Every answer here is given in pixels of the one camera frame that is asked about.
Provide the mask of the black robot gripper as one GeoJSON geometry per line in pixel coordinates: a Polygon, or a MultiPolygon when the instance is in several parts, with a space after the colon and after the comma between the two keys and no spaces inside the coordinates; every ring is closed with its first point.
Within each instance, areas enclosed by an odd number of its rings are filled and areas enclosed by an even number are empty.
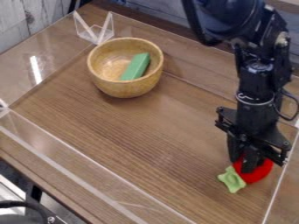
{"type": "Polygon", "coordinates": [[[283,95],[266,98],[236,93],[238,108],[218,107],[215,126],[227,133],[228,158],[235,163],[243,154],[243,173],[252,173],[268,158],[283,166],[291,143],[276,127],[282,117],[283,95]]]}

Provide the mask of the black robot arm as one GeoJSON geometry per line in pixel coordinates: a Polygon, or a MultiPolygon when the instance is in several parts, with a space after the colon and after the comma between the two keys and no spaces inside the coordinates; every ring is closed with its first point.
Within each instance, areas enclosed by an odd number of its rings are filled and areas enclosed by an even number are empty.
{"type": "Polygon", "coordinates": [[[284,165],[291,143],[280,134],[283,98],[290,97],[291,37],[287,23],[264,0],[182,0],[187,21],[206,46],[231,44],[238,71],[238,107],[219,107],[215,126],[227,133],[228,157],[240,171],[267,160],[284,165]]]}

